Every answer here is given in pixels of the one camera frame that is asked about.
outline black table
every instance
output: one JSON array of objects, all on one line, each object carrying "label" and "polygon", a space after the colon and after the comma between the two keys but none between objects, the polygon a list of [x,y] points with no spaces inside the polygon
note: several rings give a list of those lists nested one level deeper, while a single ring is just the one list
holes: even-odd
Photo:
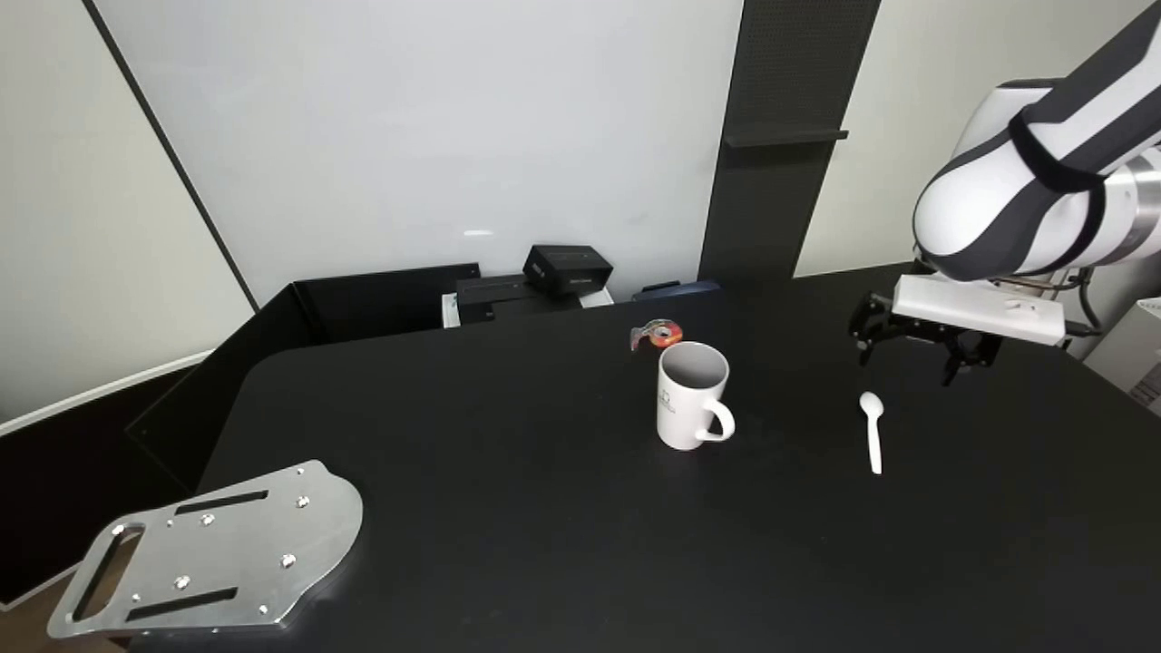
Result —
[{"label": "black table", "polygon": [[[337,596],[264,650],[1161,650],[1161,427],[1086,366],[846,343],[856,296],[684,299],[260,362],[204,490],[305,458],[365,499]],[[740,437],[640,427],[628,326],[732,359]],[[856,391],[888,404],[871,482]],[[249,650],[255,634],[139,639]]]}]

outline white spoon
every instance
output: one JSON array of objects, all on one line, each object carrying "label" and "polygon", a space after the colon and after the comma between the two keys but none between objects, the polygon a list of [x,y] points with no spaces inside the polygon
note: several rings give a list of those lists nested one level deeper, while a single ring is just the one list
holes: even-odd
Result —
[{"label": "white spoon", "polygon": [[874,391],[861,397],[861,409],[867,415],[867,458],[871,476],[882,476],[882,438],[879,438],[879,419],[884,415],[882,401]]}]

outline metal bracket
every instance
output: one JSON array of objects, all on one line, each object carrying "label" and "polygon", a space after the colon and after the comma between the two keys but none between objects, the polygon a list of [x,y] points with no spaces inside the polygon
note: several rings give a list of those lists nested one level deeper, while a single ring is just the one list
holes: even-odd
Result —
[{"label": "metal bracket", "polygon": [[[86,550],[46,634],[283,623],[299,600],[342,565],[359,527],[359,490],[319,463],[123,515]],[[114,553],[135,535],[110,602],[79,614]]]}]

